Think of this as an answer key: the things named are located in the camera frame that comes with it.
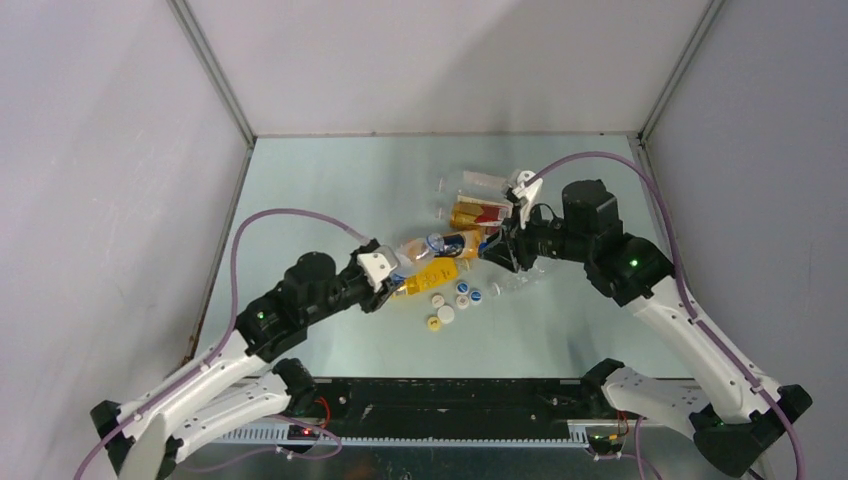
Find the solid blue cap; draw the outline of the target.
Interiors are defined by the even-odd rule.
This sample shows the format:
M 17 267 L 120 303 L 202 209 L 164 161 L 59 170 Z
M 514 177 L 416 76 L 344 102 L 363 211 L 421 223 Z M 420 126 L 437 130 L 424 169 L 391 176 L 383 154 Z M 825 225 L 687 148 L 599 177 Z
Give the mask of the solid blue cap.
M 434 254 L 440 254 L 445 247 L 444 237 L 438 233 L 429 234 L 425 238 L 425 243 L 430 251 Z

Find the crushed blue label bottle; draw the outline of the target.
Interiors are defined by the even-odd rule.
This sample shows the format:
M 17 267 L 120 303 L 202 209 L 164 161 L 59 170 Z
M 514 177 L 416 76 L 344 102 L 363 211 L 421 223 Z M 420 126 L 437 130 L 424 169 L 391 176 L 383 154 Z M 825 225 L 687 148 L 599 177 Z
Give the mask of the crushed blue label bottle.
M 427 236 L 410 240 L 394 249 L 400 261 L 400 266 L 392 274 L 393 277 L 399 279 L 412 277 L 427 267 L 436 258 L 434 253 L 425 245 L 425 238 Z

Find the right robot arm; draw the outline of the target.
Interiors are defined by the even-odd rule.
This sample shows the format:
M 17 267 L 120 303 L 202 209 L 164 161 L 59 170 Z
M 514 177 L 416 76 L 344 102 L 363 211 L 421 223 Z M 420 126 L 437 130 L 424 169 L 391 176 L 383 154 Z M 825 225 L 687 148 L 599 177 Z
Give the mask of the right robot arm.
M 512 206 L 499 232 L 506 266 L 526 270 L 540 257 L 579 263 L 600 294 L 662 339 L 696 384 L 687 390 L 607 360 L 587 375 L 593 383 L 581 392 L 585 411 L 606 418 L 618 409 L 653 420 L 691 440 L 711 465 L 734 478 L 787 437 L 796 475 L 806 478 L 794 423 L 811 406 L 810 395 L 765 374 L 719 330 L 659 248 L 624 230 L 617 199 L 601 181 L 567 185 L 563 213 L 550 219 L 542 216 L 539 190 L 529 172 L 503 190 Z

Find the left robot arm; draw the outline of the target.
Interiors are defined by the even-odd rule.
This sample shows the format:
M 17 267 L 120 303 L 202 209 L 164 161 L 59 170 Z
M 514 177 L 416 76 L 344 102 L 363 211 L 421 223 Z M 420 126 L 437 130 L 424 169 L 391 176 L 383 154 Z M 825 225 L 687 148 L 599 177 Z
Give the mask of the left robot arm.
M 222 338 L 200 357 L 134 401 L 104 400 L 91 410 L 115 473 L 125 478 L 127 459 L 144 438 L 155 439 L 158 452 L 143 478 L 165 479 L 204 438 L 264 416 L 308 414 L 315 381 L 285 354 L 306 340 L 309 327 L 353 306 L 375 312 L 435 260 L 465 255 L 439 234 L 399 248 L 372 239 L 343 269 L 325 253 L 302 255 L 270 291 L 234 308 Z

